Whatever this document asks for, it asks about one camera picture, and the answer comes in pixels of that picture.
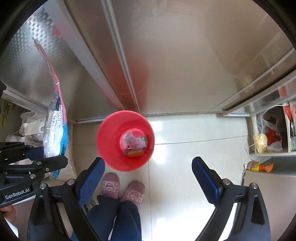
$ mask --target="tile grout line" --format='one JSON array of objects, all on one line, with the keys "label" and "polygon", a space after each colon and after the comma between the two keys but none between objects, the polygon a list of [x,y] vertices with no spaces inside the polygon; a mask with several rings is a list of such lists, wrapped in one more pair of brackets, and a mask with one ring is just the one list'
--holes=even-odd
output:
[{"label": "tile grout line", "polygon": [[151,187],[150,187],[150,164],[148,162],[148,179],[149,179],[149,198],[150,198],[150,224],[151,224],[151,241],[152,240],[152,208],[151,208]]},{"label": "tile grout line", "polygon": [[[185,142],[172,142],[172,143],[160,143],[155,145],[167,145],[167,144],[181,144],[181,143],[193,143],[193,142],[203,142],[203,141],[216,141],[216,140],[225,140],[225,139],[231,139],[231,138],[238,138],[238,137],[226,137],[226,138],[219,138],[219,139],[209,139],[209,140],[201,140],[201,141],[185,141]],[[96,144],[75,144],[77,146],[96,146]]]}]

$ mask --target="red bucket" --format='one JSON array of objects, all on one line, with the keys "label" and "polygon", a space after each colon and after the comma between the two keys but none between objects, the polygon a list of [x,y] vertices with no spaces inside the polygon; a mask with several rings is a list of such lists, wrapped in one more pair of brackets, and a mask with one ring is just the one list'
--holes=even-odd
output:
[{"label": "red bucket", "polygon": [[[128,157],[123,153],[122,136],[131,131],[135,137],[146,137],[147,148],[142,156]],[[154,133],[145,117],[139,113],[122,110],[109,115],[100,125],[96,146],[100,157],[111,168],[129,172],[143,166],[154,150]]]}]

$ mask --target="textured blue pad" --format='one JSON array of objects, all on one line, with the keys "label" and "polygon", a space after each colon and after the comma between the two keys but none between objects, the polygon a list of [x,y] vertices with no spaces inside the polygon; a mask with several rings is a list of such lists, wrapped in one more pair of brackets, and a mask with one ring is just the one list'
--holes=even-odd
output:
[{"label": "textured blue pad", "polygon": [[192,160],[192,171],[200,184],[209,203],[217,206],[219,204],[219,188],[211,179],[208,171],[210,170],[200,157]]},{"label": "textured blue pad", "polygon": [[88,175],[87,179],[79,190],[78,204],[82,207],[89,204],[91,197],[98,186],[105,171],[105,162],[101,159]]}]

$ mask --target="blue gripper pad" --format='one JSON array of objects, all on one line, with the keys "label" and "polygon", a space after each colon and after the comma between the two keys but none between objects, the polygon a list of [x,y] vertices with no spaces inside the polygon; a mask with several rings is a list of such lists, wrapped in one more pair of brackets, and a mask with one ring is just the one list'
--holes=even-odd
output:
[{"label": "blue gripper pad", "polygon": [[82,207],[89,204],[91,197],[98,186],[105,171],[105,162],[97,157],[91,166],[81,172],[76,179],[75,192],[78,198],[78,204]]},{"label": "blue gripper pad", "polygon": [[202,188],[209,203],[216,206],[219,204],[219,197],[222,194],[222,180],[219,175],[209,169],[200,157],[192,160],[192,171],[195,175],[200,187]]}]

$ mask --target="hand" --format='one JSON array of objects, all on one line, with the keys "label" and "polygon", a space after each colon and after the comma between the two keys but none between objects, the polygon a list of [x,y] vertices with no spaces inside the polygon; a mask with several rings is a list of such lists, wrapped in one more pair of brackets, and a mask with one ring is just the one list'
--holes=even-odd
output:
[{"label": "hand", "polygon": [[0,211],[2,212],[3,216],[12,224],[16,216],[15,208],[12,205],[10,205],[1,208]]}]

